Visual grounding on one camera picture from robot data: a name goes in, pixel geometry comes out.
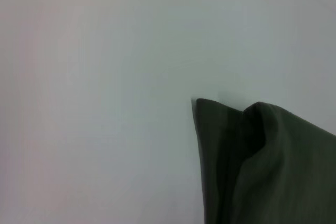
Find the dark green t-shirt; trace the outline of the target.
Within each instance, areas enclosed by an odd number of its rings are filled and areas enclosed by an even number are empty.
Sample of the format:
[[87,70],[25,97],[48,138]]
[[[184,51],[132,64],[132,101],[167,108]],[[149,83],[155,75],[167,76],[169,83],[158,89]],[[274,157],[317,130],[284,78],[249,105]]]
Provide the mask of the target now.
[[263,102],[193,115],[205,224],[336,224],[336,135]]

